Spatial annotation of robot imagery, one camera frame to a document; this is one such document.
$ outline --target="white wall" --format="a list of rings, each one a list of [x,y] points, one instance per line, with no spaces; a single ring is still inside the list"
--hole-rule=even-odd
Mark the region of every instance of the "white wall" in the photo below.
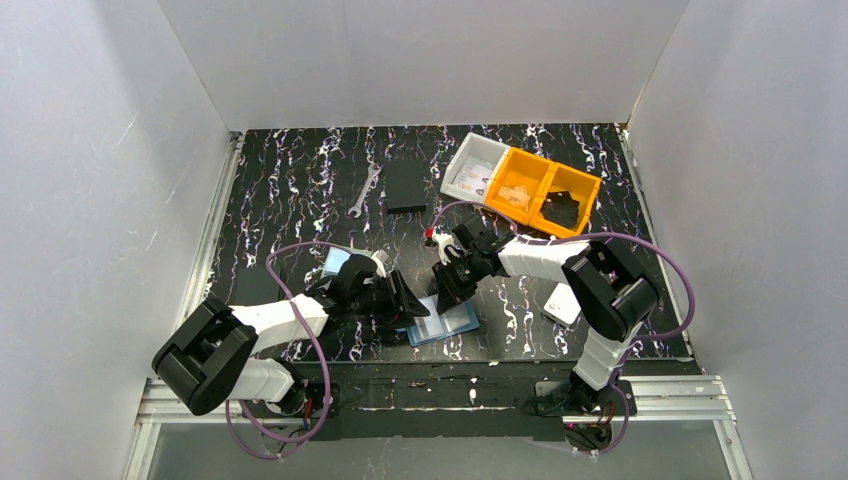
[[[230,130],[623,122],[688,0],[159,0]]]
[[[631,138],[757,478],[844,478],[848,4],[693,0]]]
[[[227,148],[155,0],[0,7],[0,477],[120,478]]]

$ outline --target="black marble table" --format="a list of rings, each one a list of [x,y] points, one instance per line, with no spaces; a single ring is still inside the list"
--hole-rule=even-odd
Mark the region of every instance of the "black marble table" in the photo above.
[[[438,255],[422,247],[421,237],[434,212],[454,200],[440,194],[439,187],[445,167],[468,132],[600,176],[603,184],[586,231],[615,231],[650,240],[611,124],[252,130],[246,135],[208,290],[233,303],[239,288],[254,288],[255,280],[242,279],[256,278],[260,271],[256,269],[264,271],[265,257],[272,250],[322,240],[370,251],[383,249],[389,253],[389,266],[401,270],[416,295],[435,293],[431,266]],[[427,211],[386,214],[385,185],[380,179],[366,199],[362,216],[348,218],[346,212],[365,181],[369,162],[401,159],[415,159],[425,166]],[[473,212],[468,206],[455,208],[445,216],[445,230]],[[496,225],[507,228],[500,220]],[[664,285],[656,257],[641,248],[636,252]],[[325,255],[325,248],[301,249],[277,266],[289,287],[300,292],[317,279]],[[270,276],[267,282],[270,293],[262,300],[274,301],[277,290]],[[418,348],[409,345],[405,334],[377,332],[368,318],[331,326],[321,336],[322,347],[333,361],[573,360],[582,352],[587,325],[580,318],[566,328],[542,315],[554,286],[529,277],[488,278],[473,299],[480,328]],[[664,292],[644,331],[667,331],[676,325]],[[680,337],[637,347],[636,357],[689,356]],[[315,359],[308,341],[271,353],[291,360]]]

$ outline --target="gray floor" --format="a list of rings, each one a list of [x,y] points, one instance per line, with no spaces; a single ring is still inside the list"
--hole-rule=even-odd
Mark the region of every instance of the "gray floor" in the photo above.
[[[259,447],[251,425],[237,425]],[[313,442],[285,462],[242,452],[223,424],[166,424],[150,479],[729,479],[713,423],[633,422],[593,462],[520,438],[377,438]]]

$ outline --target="yellow bin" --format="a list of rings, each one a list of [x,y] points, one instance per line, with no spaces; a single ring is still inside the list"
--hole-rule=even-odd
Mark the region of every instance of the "yellow bin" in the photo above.
[[[579,235],[592,214],[601,179],[518,148],[510,148],[495,173],[485,203],[518,223],[559,238]],[[568,192],[579,202],[576,225],[546,220],[542,207],[549,193]]]

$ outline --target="gray wall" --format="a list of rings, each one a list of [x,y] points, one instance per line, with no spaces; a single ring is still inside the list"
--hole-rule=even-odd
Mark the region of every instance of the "gray wall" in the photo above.
[[[230,130],[623,122],[688,0],[160,0]]]
[[[120,478],[227,147],[155,0],[0,7],[0,477]]]
[[[693,0],[631,123],[757,478],[848,467],[846,45],[845,2]]]

